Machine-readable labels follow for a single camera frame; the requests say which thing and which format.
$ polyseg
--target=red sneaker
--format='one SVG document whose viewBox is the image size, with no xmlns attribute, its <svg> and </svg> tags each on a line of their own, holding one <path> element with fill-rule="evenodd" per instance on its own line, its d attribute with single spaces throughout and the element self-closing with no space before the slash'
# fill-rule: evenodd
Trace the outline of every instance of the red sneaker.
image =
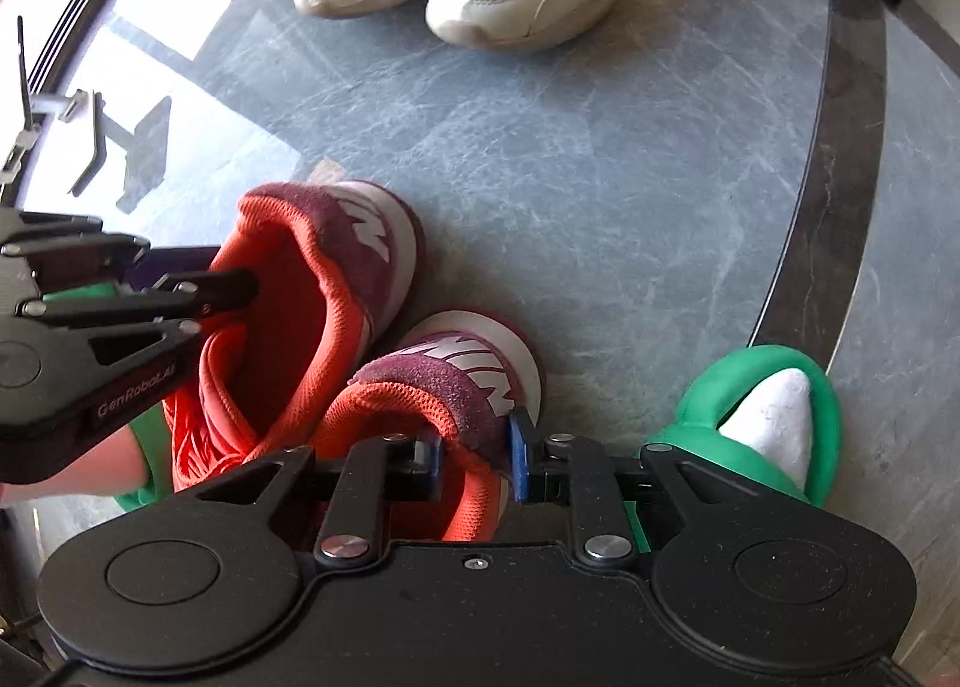
<svg viewBox="0 0 960 687">
<path fill-rule="evenodd" d="M 340 457 L 364 438 L 417 436 L 435 428 L 445 444 L 440 503 L 400 503 L 393 537 L 490 540 L 506 504 L 507 413 L 541 411 L 541 371 L 511 329 L 479 313 L 450 310 L 417 325 L 400 351 L 364 365 L 313 436 L 318 457 Z"/>
<path fill-rule="evenodd" d="M 247 267 L 260 291 L 203 323 L 198 377 L 164 401 L 178 490 L 304 443 L 422 260 L 416 216 L 367 182 L 267 184 L 239 211 L 210 269 Z"/>
</svg>

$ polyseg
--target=white sock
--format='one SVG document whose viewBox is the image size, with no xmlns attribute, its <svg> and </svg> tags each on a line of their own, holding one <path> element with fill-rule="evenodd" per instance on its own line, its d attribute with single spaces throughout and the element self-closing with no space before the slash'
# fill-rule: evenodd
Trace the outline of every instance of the white sock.
<svg viewBox="0 0 960 687">
<path fill-rule="evenodd" d="M 46 481 L 23 486 L 0 484 L 0 508 L 54 495 L 125 495 L 147 481 L 147 461 L 133 430 L 126 426 Z"/>
<path fill-rule="evenodd" d="M 813 444 L 810 380 L 795 367 L 762 380 L 720 434 L 760 452 L 803 491 Z"/>
</svg>

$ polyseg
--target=marble floor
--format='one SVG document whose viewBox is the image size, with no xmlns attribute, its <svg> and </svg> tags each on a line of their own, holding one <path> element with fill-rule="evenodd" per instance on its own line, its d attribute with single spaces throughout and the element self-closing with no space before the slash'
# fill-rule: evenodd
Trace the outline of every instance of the marble floor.
<svg viewBox="0 0 960 687">
<path fill-rule="evenodd" d="M 445 46 L 422 0 L 350 22 L 291 0 L 114 0 L 64 85 L 103 95 L 106 161 L 73 197 L 89 143 L 52 126 L 20 201 L 186 245 L 222 241 L 261 182 L 382 182 L 428 239 L 397 330 L 445 305 L 504 316 L 544 360 L 551 431 L 633 452 L 752 338 L 823 130 L 831 1 L 618 0 L 579 40 L 517 57 Z M 877 12 L 882 156 L 827 355 L 847 441 L 829 507 L 912 560 L 899 656 L 924 676 L 960 669 L 960 70 Z M 37 563 L 115 513 L 14 516 Z"/>
</svg>

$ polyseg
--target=screw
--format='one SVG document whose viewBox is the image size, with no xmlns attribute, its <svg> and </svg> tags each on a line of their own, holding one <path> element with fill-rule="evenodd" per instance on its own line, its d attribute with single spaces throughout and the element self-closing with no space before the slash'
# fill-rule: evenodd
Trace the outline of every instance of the screw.
<svg viewBox="0 0 960 687">
<path fill-rule="evenodd" d="M 25 316 L 30 316 L 30 318 L 38 319 L 47 313 L 47 304 L 42 300 L 30 300 L 29 303 L 23 305 L 21 313 Z"/>
<path fill-rule="evenodd" d="M 330 559 L 359 557 L 369 550 L 370 544 L 359 535 L 331 535 L 320 544 L 320 551 Z"/>
<path fill-rule="evenodd" d="M 593 559 L 607 561 L 625 557 L 634 548 L 630 541 L 619 535 L 594 535 L 587 541 L 584 550 Z"/>
</svg>

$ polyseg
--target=silver screw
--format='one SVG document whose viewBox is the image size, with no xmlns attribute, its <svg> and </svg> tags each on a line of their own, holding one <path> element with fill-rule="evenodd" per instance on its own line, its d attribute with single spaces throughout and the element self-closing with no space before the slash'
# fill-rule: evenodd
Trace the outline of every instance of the silver screw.
<svg viewBox="0 0 960 687">
<path fill-rule="evenodd" d="M 369 550 L 370 544 L 359 535 L 331 535 L 320 544 L 320 551 L 330 559 L 359 557 Z"/>
<path fill-rule="evenodd" d="M 38 319 L 45 313 L 47 313 L 47 304 L 42 300 L 30 300 L 29 303 L 23 305 L 23 315 L 30 316 L 30 318 Z"/>
<path fill-rule="evenodd" d="M 620 535 L 594 535 L 584 546 L 593 559 L 612 560 L 627 556 L 634 548 Z"/>
</svg>

